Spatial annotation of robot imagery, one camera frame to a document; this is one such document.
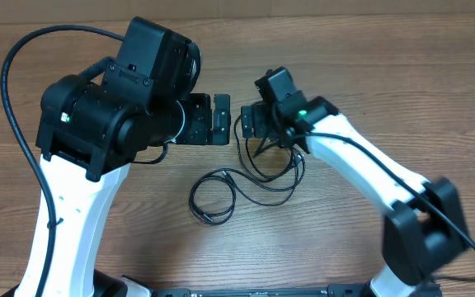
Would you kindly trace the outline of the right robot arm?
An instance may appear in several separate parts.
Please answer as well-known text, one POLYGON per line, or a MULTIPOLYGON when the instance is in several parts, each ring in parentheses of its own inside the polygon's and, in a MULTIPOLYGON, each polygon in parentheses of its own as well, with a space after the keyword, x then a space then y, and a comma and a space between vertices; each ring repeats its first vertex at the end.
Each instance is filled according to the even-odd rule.
POLYGON ((471 245, 459 192, 430 181, 365 139, 324 97, 306 98, 285 67, 255 81, 261 100, 241 109, 244 138, 276 137, 336 169, 383 217, 385 266, 363 296, 439 296, 433 273, 471 245))

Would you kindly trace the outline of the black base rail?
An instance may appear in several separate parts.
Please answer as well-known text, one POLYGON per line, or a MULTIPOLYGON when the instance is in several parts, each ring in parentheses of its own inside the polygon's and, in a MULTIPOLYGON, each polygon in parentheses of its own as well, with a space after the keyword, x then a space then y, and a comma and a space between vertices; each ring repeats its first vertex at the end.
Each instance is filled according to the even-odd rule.
POLYGON ((372 296, 366 285, 327 285, 318 288, 282 288, 282 289, 246 289, 246 290, 189 290, 162 289, 154 290, 145 284, 122 276, 127 285, 141 285, 149 290, 151 297, 363 297, 372 296))

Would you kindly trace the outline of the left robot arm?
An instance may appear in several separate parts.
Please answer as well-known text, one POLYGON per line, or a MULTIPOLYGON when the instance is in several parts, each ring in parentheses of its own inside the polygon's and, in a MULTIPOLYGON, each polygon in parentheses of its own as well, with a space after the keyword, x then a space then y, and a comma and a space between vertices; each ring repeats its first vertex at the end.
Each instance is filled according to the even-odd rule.
POLYGON ((35 156, 13 113, 8 76, 25 44, 53 32, 41 28, 17 41, 0 74, 3 109, 41 189, 26 272, 9 295, 151 296, 143 282, 96 268, 110 207, 139 152, 228 144, 230 97, 194 92, 201 67, 194 41, 135 17, 115 57, 47 87, 35 156))

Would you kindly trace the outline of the cardboard wall panel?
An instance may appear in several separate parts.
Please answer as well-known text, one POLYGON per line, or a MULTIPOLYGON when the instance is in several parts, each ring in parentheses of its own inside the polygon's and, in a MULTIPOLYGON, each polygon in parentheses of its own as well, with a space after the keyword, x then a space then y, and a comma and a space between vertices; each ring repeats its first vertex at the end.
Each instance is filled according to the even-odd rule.
POLYGON ((475 12, 475 0, 0 0, 0 24, 475 12))

